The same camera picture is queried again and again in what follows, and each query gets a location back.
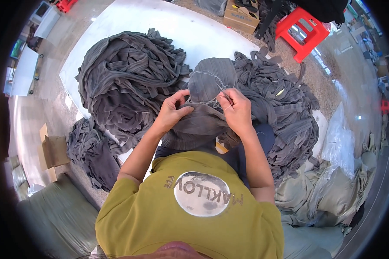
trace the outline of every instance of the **person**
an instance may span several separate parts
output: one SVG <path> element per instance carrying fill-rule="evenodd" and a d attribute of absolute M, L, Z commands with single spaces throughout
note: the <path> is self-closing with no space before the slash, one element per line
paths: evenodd
<path fill-rule="evenodd" d="M 231 161 L 235 159 L 226 159 L 235 168 L 225 161 L 228 157 L 213 151 L 158 155 L 165 153 L 158 147 L 161 137 L 193 111 L 180 107 L 189 91 L 179 90 L 164 101 L 98 214 L 95 232 L 105 254 L 145 259 L 282 258 L 281 215 L 263 150 L 266 142 L 271 142 L 269 148 L 274 144 L 274 133 L 268 125 L 253 127 L 250 101 L 239 90 L 224 92 L 217 100 L 242 142 L 233 148 L 237 165 Z M 153 173 L 143 182 L 156 149 Z"/>

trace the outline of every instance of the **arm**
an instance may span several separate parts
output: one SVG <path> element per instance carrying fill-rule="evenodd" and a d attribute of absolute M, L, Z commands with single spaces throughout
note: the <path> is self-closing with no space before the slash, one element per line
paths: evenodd
<path fill-rule="evenodd" d="M 246 177 L 250 192 L 257 201 L 275 204 L 274 180 L 264 150 L 252 126 L 250 101 L 236 88 L 226 89 L 225 93 L 233 100 L 231 104 L 221 92 L 217 100 L 229 127 L 241 138 L 245 148 Z"/>
<path fill-rule="evenodd" d="M 193 111 L 194 108 L 188 106 L 176 109 L 176 104 L 179 106 L 185 103 L 184 96 L 188 94 L 188 90 L 179 90 L 164 100 L 153 125 L 144 134 L 140 143 L 134 148 L 119 170 L 117 180 L 129 178 L 135 181 L 137 185 L 142 183 L 161 137 L 175 126 L 183 116 Z"/>

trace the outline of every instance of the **white table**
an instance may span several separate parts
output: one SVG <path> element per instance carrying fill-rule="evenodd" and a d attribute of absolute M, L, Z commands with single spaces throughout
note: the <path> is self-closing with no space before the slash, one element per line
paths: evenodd
<path fill-rule="evenodd" d="M 35 34 L 33 36 L 46 39 L 47 36 L 49 35 L 49 32 L 51 32 L 53 26 L 55 26 L 55 23 L 60 17 L 61 15 L 59 14 L 57 8 L 54 5 L 52 5 L 46 11 L 45 15 L 42 18 L 41 23 L 39 24 L 39 27 L 36 29 Z"/>
<path fill-rule="evenodd" d="M 29 94 L 32 80 L 35 77 L 38 58 L 39 54 L 25 44 L 14 71 L 11 96 L 27 96 Z"/>
<path fill-rule="evenodd" d="M 161 36 L 172 39 L 172 45 L 176 49 L 184 49 L 187 54 L 184 64 L 188 64 L 191 69 L 205 58 L 234 60 L 235 51 L 250 58 L 251 51 L 260 49 L 225 25 L 178 5 L 159 0 L 116 0 L 88 27 L 59 73 L 67 94 L 84 117 L 89 118 L 90 114 L 82 106 L 75 76 L 78 75 L 78 67 L 82 65 L 87 51 L 109 36 L 123 31 L 147 33 L 149 28 L 155 28 Z M 325 119 L 320 119 L 319 122 L 319 127 L 327 127 Z M 319 138 L 318 150 L 323 140 L 324 136 Z M 120 160 L 125 161 L 130 152 L 131 150 L 120 155 Z"/>

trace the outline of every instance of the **red plastic stool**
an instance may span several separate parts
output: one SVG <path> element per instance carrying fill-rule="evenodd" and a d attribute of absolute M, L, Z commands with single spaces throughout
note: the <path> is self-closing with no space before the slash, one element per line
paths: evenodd
<path fill-rule="evenodd" d="M 56 7 L 64 13 L 67 13 L 78 0 L 61 0 L 56 4 Z"/>
<path fill-rule="evenodd" d="M 389 101 L 382 99 L 380 102 L 380 109 L 382 110 L 382 115 L 389 113 Z"/>
<path fill-rule="evenodd" d="M 299 22 L 300 19 L 304 19 L 313 30 L 309 32 L 304 25 Z M 288 32 L 291 26 L 295 24 L 307 34 L 307 37 L 304 39 L 304 45 L 300 45 Z M 297 51 L 294 59 L 298 63 L 301 63 L 301 61 L 328 36 L 330 28 L 330 23 L 322 23 L 311 14 L 307 13 L 303 8 L 297 7 L 292 13 L 285 16 L 277 23 L 275 39 L 278 39 L 279 37 L 284 38 Z"/>

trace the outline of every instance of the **woman's left hand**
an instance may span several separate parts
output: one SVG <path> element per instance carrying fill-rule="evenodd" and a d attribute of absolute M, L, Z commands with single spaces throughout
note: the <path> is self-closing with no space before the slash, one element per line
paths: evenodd
<path fill-rule="evenodd" d="M 172 96 L 164 100 L 160 113 L 158 114 L 156 120 L 151 126 L 157 132 L 164 135 L 172 127 L 176 125 L 177 122 L 183 117 L 191 113 L 194 108 L 191 106 L 186 106 L 181 109 L 177 109 L 178 106 L 185 104 L 185 97 L 189 95 L 189 90 L 179 90 Z"/>

